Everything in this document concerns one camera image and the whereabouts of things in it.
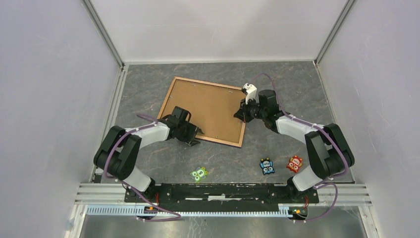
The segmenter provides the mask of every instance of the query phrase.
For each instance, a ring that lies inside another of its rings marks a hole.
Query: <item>brown backing board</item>
[[[203,130],[197,139],[241,147],[245,123],[233,114],[244,98],[240,87],[175,77],[158,118],[179,106],[191,112],[190,122]]]

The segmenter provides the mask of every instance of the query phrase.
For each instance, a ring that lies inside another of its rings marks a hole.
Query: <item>metal base bar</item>
[[[338,199],[335,206],[372,206],[368,190],[364,184],[337,184]],[[81,183],[76,196],[75,204],[89,205],[133,205],[125,203],[125,188],[120,183]],[[334,200],[335,189],[324,187],[318,189],[318,204],[309,206],[330,206]],[[135,203],[136,205],[147,205],[146,203]],[[281,206],[302,206],[304,204],[281,204]]]
[[[87,205],[74,205],[64,238],[79,238],[85,221]]]
[[[145,205],[88,205],[86,215],[110,216],[173,216],[158,212],[151,214]],[[176,212],[182,217],[292,217],[289,207],[279,206],[277,212]]]
[[[124,89],[125,79],[127,77],[128,67],[129,65],[124,66],[124,68],[119,74],[119,77],[115,86],[115,91],[112,95],[112,101],[109,107],[108,117],[106,118],[106,122],[104,125],[104,131],[101,136],[101,142],[104,140],[109,129],[115,124],[115,119],[117,117],[119,103],[121,101],[122,91]],[[103,171],[101,169],[99,169],[93,164],[92,176],[91,176],[90,181],[92,182],[94,180],[95,174],[102,174],[102,172]]]

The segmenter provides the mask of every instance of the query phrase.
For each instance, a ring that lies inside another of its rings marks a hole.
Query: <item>gray marble floor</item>
[[[315,123],[333,122],[312,62],[239,62],[130,65],[115,124],[121,127],[146,124],[136,113],[156,117],[175,76],[242,87],[260,72],[274,78],[287,111]],[[271,89],[264,77],[254,84],[259,90]],[[158,183],[193,182],[189,173],[201,166],[209,171],[203,182],[286,182],[294,175],[286,168],[294,155],[304,159],[301,169],[308,165],[304,144],[276,134],[266,129],[262,121],[254,120],[246,126],[242,148],[207,141],[189,147],[173,139],[143,148],[137,167]],[[272,175],[263,176],[259,167],[260,158],[265,157],[274,162],[276,172]],[[352,181],[352,177],[347,174],[337,181]]]

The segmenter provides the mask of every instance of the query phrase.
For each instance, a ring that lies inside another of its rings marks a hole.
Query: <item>purple cable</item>
[[[331,182],[324,183],[323,185],[319,186],[318,189],[319,188],[323,188],[323,187],[328,186],[328,185],[332,185],[335,188],[335,197],[334,197],[334,200],[332,201],[331,206],[328,208],[328,210],[324,214],[322,214],[320,216],[317,216],[317,217],[314,217],[314,218],[311,218],[311,219],[307,219],[307,220],[304,220],[304,221],[293,220],[294,222],[297,222],[297,223],[313,222],[313,221],[316,221],[316,220],[318,220],[320,218],[325,217],[326,215],[328,215],[332,211],[332,208],[334,208],[334,205],[337,202],[337,197],[338,197],[338,188],[337,188],[337,185],[335,185],[335,183],[331,183]]]
[[[344,155],[341,152],[340,148],[338,148],[337,144],[332,140],[332,138],[321,127],[319,127],[319,126],[317,126],[315,124],[312,124],[310,122],[307,122],[305,120],[302,120],[302,119],[299,119],[299,118],[296,118],[296,117],[292,117],[291,115],[289,115],[289,114],[286,113],[286,111],[283,109],[283,106],[281,104],[281,101],[280,101],[280,98],[279,98],[279,94],[278,94],[277,88],[274,85],[274,80],[270,77],[270,75],[268,75],[266,73],[260,73],[257,76],[255,76],[254,78],[252,78],[249,81],[248,84],[251,84],[256,78],[258,78],[261,75],[267,76],[267,78],[270,80],[271,85],[273,86],[273,89],[274,89],[275,94],[276,94],[276,100],[277,100],[277,103],[278,103],[278,108],[283,112],[283,114],[286,117],[288,117],[290,120],[297,121],[297,122],[299,122],[301,124],[304,124],[304,125],[307,125],[307,126],[310,126],[310,127],[313,127],[315,129],[319,130],[328,139],[328,141],[331,143],[332,147],[337,151],[338,155],[340,156],[341,160],[343,161],[344,171],[341,172],[341,173],[337,173],[337,174],[331,176],[331,178],[335,178],[335,177],[338,177],[338,176],[343,176],[344,174],[346,174],[349,171],[349,165],[347,164],[346,158],[344,157]],[[315,217],[315,218],[311,218],[311,219],[308,219],[308,220],[305,220],[305,221],[297,221],[297,220],[295,220],[296,222],[298,222],[298,223],[304,223],[304,222],[315,221],[315,220],[318,220],[319,218],[322,218],[322,217],[326,216],[328,213],[331,212],[331,210],[333,209],[335,203],[337,202],[338,188],[337,188],[337,185],[335,185],[334,183],[324,183],[326,181],[328,181],[328,178],[326,178],[326,179],[322,180],[321,182],[315,184],[313,186],[313,189],[317,190],[317,189],[323,188],[323,187],[328,186],[328,185],[333,185],[334,186],[334,188],[335,188],[335,197],[334,197],[334,201],[332,202],[332,204],[329,207],[329,209],[324,214],[322,214],[321,216],[318,216],[318,217]]]
[[[105,162],[105,166],[104,166],[104,175],[105,175],[105,177],[106,178],[114,178],[114,177],[111,177],[111,176],[108,176],[108,166],[109,166],[109,161],[111,160],[111,158],[112,158],[112,156],[113,156],[113,154],[114,154],[114,152],[115,152],[115,150],[118,148],[118,146],[120,145],[120,143],[128,136],[128,135],[130,135],[130,134],[132,134],[132,133],[134,133],[134,132],[136,132],[136,131],[139,131],[139,130],[143,130],[143,129],[147,129],[147,128],[150,128],[150,127],[153,127],[153,126],[156,126],[157,125],[157,123],[158,123],[158,120],[157,119],[155,119],[155,118],[153,118],[153,117],[151,117],[151,116],[148,116],[148,115],[142,115],[142,114],[137,114],[136,116],[138,116],[138,117],[140,117],[140,118],[142,118],[142,119],[145,119],[145,120],[148,120],[148,121],[150,121],[150,122],[153,122],[152,124],[148,124],[148,125],[144,125],[144,126],[141,126],[141,127],[138,127],[138,128],[136,128],[136,129],[133,129],[133,130],[130,130],[130,131],[128,131],[128,132],[126,132],[124,135],[122,135],[120,138],[119,138],[119,140],[115,143],[115,145],[113,146],[113,148],[111,149],[111,151],[109,152],[109,155],[108,155],[108,158],[106,159],[106,162]],[[145,219],[143,219],[143,222],[168,222],[168,221],[174,221],[174,220],[178,220],[178,219],[180,219],[181,218],[181,215],[180,214],[178,214],[178,213],[175,213],[175,212],[172,212],[172,211],[169,211],[169,210],[166,210],[166,209],[164,209],[164,208],[161,208],[161,207],[159,207],[159,206],[157,206],[157,205],[154,205],[152,202],[150,202],[147,198],[145,198],[142,194],[141,194],[141,192],[140,191],[138,191],[136,188],[134,188],[134,187],[132,187],[131,185],[129,185],[128,183],[126,183],[126,182],[124,182],[124,181],[121,181],[124,185],[126,185],[127,187],[130,187],[143,201],[145,201],[146,203],[148,203],[149,205],[151,205],[152,207],[154,207],[154,208],[156,208],[156,209],[158,209],[158,210],[160,210],[160,211],[163,211],[163,212],[166,212],[166,213],[170,213],[170,214],[172,214],[172,215],[175,215],[176,217],[171,217],[171,218],[165,218],[165,219],[159,219],[159,220],[145,220]]]
[[[130,186],[129,184],[127,184],[126,182],[124,182],[124,181],[121,181],[123,184],[125,184],[126,186]],[[131,190],[133,190],[141,199],[143,199],[143,201],[145,201],[146,203],[148,203],[149,205],[151,205],[152,207],[154,207],[154,208],[156,208],[156,209],[158,209],[158,210],[160,210],[160,211],[163,211],[163,212],[166,212],[166,213],[170,213],[170,214],[172,214],[172,215],[175,215],[176,217],[171,217],[171,218],[165,218],[165,219],[159,219],[159,220],[145,220],[145,219],[143,219],[143,222],[169,222],[169,221],[175,221],[175,220],[179,220],[179,219],[181,219],[181,215],[180,214],[178,214],[178,213],[176,213],[176,212],[172,212],[172,211],[169,211],[169,210],[166,210],[166,209],[164,209],[164,208],[161,208],[161,207],[159,207],[159,206],[157,206],[157,205],[154,205],[152,202],[150,202],[147,198],[145,198],[143,195],[142,195],[142,193],[139,191],[139,190],[137,190],[137,189],[135,189],[135,188],[133,188],[133,187],[131,187]]]
[[[106,159],[106,162],[105,162],[105,166],[104,166],[104,176],[105,176],[105,178],[107,178],[107,179],[113,179],[114,178],[114,176],[109,176],[108,175],[108,173],[107,173],[107,171],[108,171],[108,166],[109,166],[109,162],[110,162],[110,160],[111,160],[111,157],[113,156],[113,154],[114,154],[114,152],[115,152],[115,150],[118,148],[118,146],[120,145],[120,143],[128,136],[128,135],[130,135],[131,133],[134,133],[134,132],[136,132],[136,131],[138,131],[138,130],[143,130],[143,129],[146,129],[146,128],[150,128],[150,127],[152,127],[152,126],[155,126],[157,123],[158,123],[158,120],[157,119],[155,119],[155,118],[153,118],[153,117],[151,117],[151,116],[148,116],[148,115],[143,115],[143,114],[136,114],[136,116],[138,116],[138,117],[140,117],[140,118],[142,118],[142,119],[144,119],[144,120],[147,120],[147,121],[150,121],[150,122],[153,122],[153,124],[148,124],[148,125],[144,125],[144,126],[141,126],[141,127],[138,127],[138,128],[136,128],[136,129],[133,129],[133,130],[131,130],[131,131],[129,131],[129,132],[127,132],[127,133],[125,133],[118,141],[117,141],[117,143],[114,145],[114,147],[111,149],[111,151],[110,151],[110,153],[109,153],[109,155],[108,155],[108,158]]]

